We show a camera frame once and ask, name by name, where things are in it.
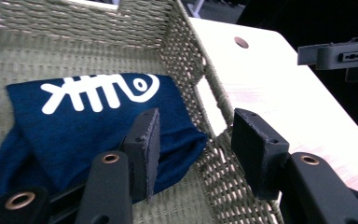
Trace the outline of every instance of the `black mechanical part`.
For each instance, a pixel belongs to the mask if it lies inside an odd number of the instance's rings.
[[[289,143],[256,113],[236,108],[231,148],[256,198],[276,200]]]
[[[280,185],[285,223],[358,224],[358,198],[324,159],[297,152],[284,172]]]
[[[345,80],[358,82],[358,37],[346,43],[299,47],[299,65],[316,65],[317,70],[346,68]]]

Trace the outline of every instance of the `woven basket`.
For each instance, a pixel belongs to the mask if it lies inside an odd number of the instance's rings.
[[[0,144],[13,125],[5,86],[36,79],[139,72],[171,76],[194,124],[210,136],[185,178],[133,206],[134,223],[282,223],[256,200],[230,149],[233,111],[179,1],[0,1]],[[215,136],[197,83],[205,77],[228,128]]]

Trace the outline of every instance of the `white table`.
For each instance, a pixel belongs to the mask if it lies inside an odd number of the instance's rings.
[[[346,185],[358,190],[358,126],[278,33],[216,21],[190,19],[232,107],[260,115],[289,143],[291,153],[324,158]],[[249,48],[240,47],[235,37]],[[205,80],[203,102],[211,102]],[[213,129],[226,124],[214,104],[204,104]]]

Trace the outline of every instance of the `navy blue cloth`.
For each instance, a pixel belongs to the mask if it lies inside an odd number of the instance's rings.
[[[161,134],[156,193],[178,182],[206,145],[167,76],[66,77],[7,92],[15,123],[0,147],[0,196],[27,186],[54,194],[85,181],[92,159],[117,149],[136,116],[153,107]]]

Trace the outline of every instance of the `table hole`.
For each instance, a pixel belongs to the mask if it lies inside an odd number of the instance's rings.
[[[248,49],[249,48],[248,42],[246,42],[246,40],[240,38],[239,36],[235,36],[234,41],[235,41],[235,43],[238,44],[238,46],[240,46],[243,49]]]

